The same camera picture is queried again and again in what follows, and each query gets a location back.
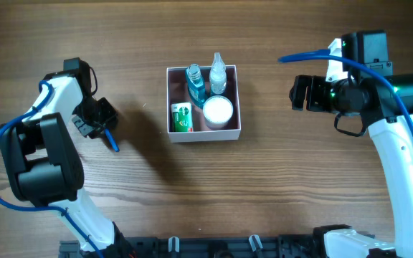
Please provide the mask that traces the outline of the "green soap box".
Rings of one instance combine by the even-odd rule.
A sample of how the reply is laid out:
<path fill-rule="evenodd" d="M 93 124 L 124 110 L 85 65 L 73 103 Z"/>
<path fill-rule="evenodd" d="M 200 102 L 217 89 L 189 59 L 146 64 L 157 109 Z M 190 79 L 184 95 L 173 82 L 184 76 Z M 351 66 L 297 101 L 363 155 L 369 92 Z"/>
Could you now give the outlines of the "green soap box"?
<path fill-rule="evenodd" d="M 188 133 L 194 131 L 190 102 L 171 104 L 171 117 L 174 132 Z"/>

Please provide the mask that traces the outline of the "blue mouthwash bottle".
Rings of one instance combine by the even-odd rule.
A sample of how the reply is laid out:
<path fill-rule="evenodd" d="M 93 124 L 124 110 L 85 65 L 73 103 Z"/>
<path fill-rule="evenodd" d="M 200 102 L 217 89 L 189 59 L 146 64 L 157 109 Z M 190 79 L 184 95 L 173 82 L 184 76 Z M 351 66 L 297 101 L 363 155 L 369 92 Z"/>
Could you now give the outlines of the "blue mouthwash bottle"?
<path fill-rule="evenodd" d="M 191 64 L 185 70 L 187 87 L 192 102 L 199 108 L 203 108 L 207 100 L 204 78 L 198 64 Z"/>

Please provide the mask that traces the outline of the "blue jar white lid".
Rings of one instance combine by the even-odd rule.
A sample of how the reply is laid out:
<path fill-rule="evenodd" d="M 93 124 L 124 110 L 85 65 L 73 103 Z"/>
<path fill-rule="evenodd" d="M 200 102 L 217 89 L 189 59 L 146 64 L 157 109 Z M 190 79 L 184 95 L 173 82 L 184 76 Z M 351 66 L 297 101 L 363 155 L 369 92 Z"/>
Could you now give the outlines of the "blue jar white lid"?
<path fill-rule="evenodd" d="M 221 95 L 210 97 L 203 106 L 206 126 L 212 130 L 225 128 L 234 114 L 231 101 Z"/>

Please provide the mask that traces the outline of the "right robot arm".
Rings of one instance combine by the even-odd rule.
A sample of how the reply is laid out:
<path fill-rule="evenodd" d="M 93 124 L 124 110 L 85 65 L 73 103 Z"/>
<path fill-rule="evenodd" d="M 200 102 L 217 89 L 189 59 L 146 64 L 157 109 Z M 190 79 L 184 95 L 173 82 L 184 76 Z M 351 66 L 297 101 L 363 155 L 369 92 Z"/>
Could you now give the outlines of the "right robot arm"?
<path fill-rule="evenodd" d="M 386 33 L 360 31 L 326 49 L 281 57 L 282 63 L 325 59 L 325 76 L 299 75 L 289 98 L 294 110 L 358 116 L 379 154 L 394 216 L 394 241 L 346 225 L 313 231 L 317 257 L 413 257 L 413 74 L 396 75 Z"/>

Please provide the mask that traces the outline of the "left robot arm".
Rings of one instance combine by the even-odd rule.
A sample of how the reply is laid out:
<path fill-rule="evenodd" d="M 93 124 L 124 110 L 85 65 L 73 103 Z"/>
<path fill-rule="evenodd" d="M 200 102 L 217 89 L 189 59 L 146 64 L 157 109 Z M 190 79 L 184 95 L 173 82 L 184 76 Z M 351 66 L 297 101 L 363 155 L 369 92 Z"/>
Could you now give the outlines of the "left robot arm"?
<path fill-rule="evenodd" d="M 66 59 L 60 72 L 39 82 L 39 97 L 23 115 L 0 126 L 0 150 L 9 185 L 30 207 L 0 204 L 17 211 L 52 211 L 75 235 L 82 257 L 136 257 L 116 224 L 101 213 L 84 189 L 85 174 L 67 124 L 85 138 L 105 136 L 119 147 L 111 130 L 118 114 L 104 98 L 95 99 L 94 69 L 79 57 Z"/>

